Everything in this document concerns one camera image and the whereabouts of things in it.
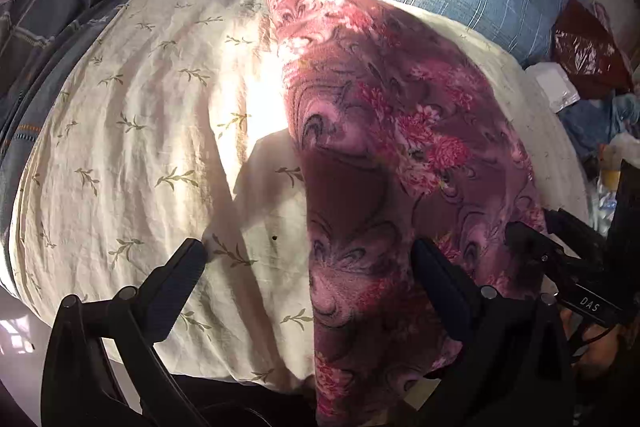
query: floral pattern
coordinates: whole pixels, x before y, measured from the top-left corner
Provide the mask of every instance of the floral pattern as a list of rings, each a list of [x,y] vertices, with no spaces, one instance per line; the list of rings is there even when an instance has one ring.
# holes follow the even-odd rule
[[[42,230],[38,235],[44,239],[44,246],[47,248],[55,248],[57,247],[57,245],[55,245],[54,243],[51,242],[51,238],[49,237],[49,234],[47,233],[47,230],[44,228],[44,224],[42,223],[42,221],[40,222],[40,229]]]
[[[109,255],[113,256],[113,260],[111,261],[111,266],[110,266],[112,270],[115,267],[121,254],[124,256],[125,259],[127,259],[127,261],[131,262],[131,259],[129,258],[131,247],[133,247],[133,245],[144,245],[142,241],[140,241],[139,239],[136,239],[135,237],[130,239],[129,241],[127,241],[126,239],[117,238],[116,241],[119,245],[118,249],[111,250],[108,252]]]
[[[264,373],[256,373],[255,371],[252,371],[251,374],[255,376],[253,378],[250,378],[249,381],[250,382],[261,381],[262,383],[267,383],[267,379],[269,378],[270,374],[273,373],[274,370],[275,369],[272,367],[270,370]]]
[[[280,321],[281,324],[284,324],[286,322],[295,322],[297,325],[300,326],[300,329],[302,331],[305,330],[305,322],[312,322],[313,318],[312,317],[306,317],[305,316],[305,309],[302,308],[296,315],[287,315],[286,317],[283,318],[283,320]]]
[[[174,167],[174,170],[172,170],[168,175],[160,176],[155,186],[158,187],[158,185],[165,183],[169,185],[171,187],[171,190],[174,192],[175,192],[175,185],[174,185],[175,182],[184,182],[184,183],[193,185],[194,187],[200,187],[197,181],[192,180],[190,178],[190,176],[193,176],[195,173],[193,169],[185,172],[184,174],[176,174],[177,170],[178,168]]]
[[[182,319],[182,321],[184,322],[184,327],[187,329],[189,329],[189,325],[194,326],[195,328],[198,328],[200,331],[203,331],[203,332],[205,330],[211,329],[211,326],[209,326],[208,324],[197,321],[193,317],[193,312],[180,312],[179,317]]]
[[[89,185],[91,190],[94,192],[94,196],[98,195],[98,183],[100,180],[94,178],[94,170],[93,169],[82,169],[81,167],[76,169],[74,172],[77,172],[82,177],[82,188],[85,185]]]
[[[197,78],[204,87],[207,87],[207,82],[205,78],[209,78],[209,75],[202,74],[201,71],[202,70],[188,70],[187,68],[183,68],[180,71],[178,71],[178,73],[186,73],[188,82],[191,82],[192,78]]]
[[[359,425],[460,348],[414,282],[414,239],[522,296],[536,288],[514,282],[504,227],[544,230],[542,211],[522,142],[455,44],[377,0],[266,3],[306,189],[316,417]]]
[[[289,177],[289,181],[291,182],[291,188],[296,185],[296,180],[300,182],[304,182],[305,179],[300,174],[300,167],[296,167],[295,169],[287,169],[286,167],[280,167],[276,174],[286,174]]]
[[[78,125],[78,122],[76,120],[72,120],[65,125],[64,133],[61,132],[57,135],[58,141],[56,142],[56,147],[60,145],[60,142],[62,141],[62,139],[67,138],[69,136],[69,131],[71,131],[73,127],[75,127],[76,125]]]
[[[132,130],[142,131],[144,128],[146,128],[146,125],[140,125],[139,123],[136,123],[136,115],[133,115],[133,119],[129,121],[123,112],[121,112],[120,120],[116,122],[116,125],[122,125],[126,127],[127,130],[124,132],[125,134]]]
[[[233,118],[228,122],[217,124],[216,127],[223,127],[222,131],[218,133],[218,139],[222,138],[224,132],[228,130],[229,127],[231,127],[233,124],[236,124],[239,130],[242,130],[242,124],[244,124],[244,131],[246,132],[247,118],[251,117],[251,115],[247,113],[241,114],[238,112],[233,112],[231,113],[231,116]]]
[[[219,240],[218,236],[211,232],[211,238],[218,245],[217,248],[213,251],[213,255],[226,255],[229,259],[231,259],[231,268],[235,268],[236,266],[251,266],[253,263],[257,263],[255,259],[245,259],[242,257],[240,253],[240,248],[238,244],[236,244],[235,250],[229,250],[225,244]]]

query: red plastic bag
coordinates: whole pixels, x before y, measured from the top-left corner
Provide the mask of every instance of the red plastic bag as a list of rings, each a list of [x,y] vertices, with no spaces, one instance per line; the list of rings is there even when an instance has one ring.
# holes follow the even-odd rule
[[[562,66],[582,99],[602,99],[613,89],[633,89],[613,36],[578,0],[569,0],[556,20],[552,60]]]

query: floor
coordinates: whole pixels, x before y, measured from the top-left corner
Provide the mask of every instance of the floor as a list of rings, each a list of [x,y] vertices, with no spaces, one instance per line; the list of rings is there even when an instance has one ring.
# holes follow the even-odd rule
[[[36,425],[40,424],[40,385],[51,328],[0,287],[0,380]],[[124,366],[112,362],[129,406],[139,397]]]

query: sunlight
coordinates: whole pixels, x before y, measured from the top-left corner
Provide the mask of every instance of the sunlight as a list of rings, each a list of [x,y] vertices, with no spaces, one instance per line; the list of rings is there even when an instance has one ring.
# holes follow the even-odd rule
[[[0,326],[2,326],[10,335],[18,334],[18,330],[16,330],[9,321],[0,321]]]
[[[25,315],[24,317],[20,317],[19,319],[8,320],[0,320],[0,327],[7,333],[9,333],[9,337],[11,338],[11,347],[13,347],[13,352],[17,355],[23,355],[25,353],[33,353],[35,348],[33,344],[30,343],[24,336],[30,333],[29,328],[29,315]],[[0,346],[0,355],[4,355],[4,349]]]

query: plastic bag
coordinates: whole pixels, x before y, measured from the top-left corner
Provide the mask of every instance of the plastic bag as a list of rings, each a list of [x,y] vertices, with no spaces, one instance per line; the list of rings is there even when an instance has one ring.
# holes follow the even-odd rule
[[[600,165],[603,169],[620,171],[622,160],[640,169],[640,140],[629,133],[621,132],[616,134],[609,145],[603,147],[600,155]]]
[[[577,0],[569,0],[554,27],[552,59],[586,100],[605,98],[612,89],[633,89],[622,54],[600,21]]]
[[[526,71],[540,84],[553,112],[558,112],[580,100],[574,84],[569,81],[569,77],[559,64],[539,62],[529,66]]]
[[[623,159],[640,168],[640,140],[626,132],[617,134],[609,145],[603,146],[600,150],[596,229],[602,235],[609,233],[616,211],[616,192]]]

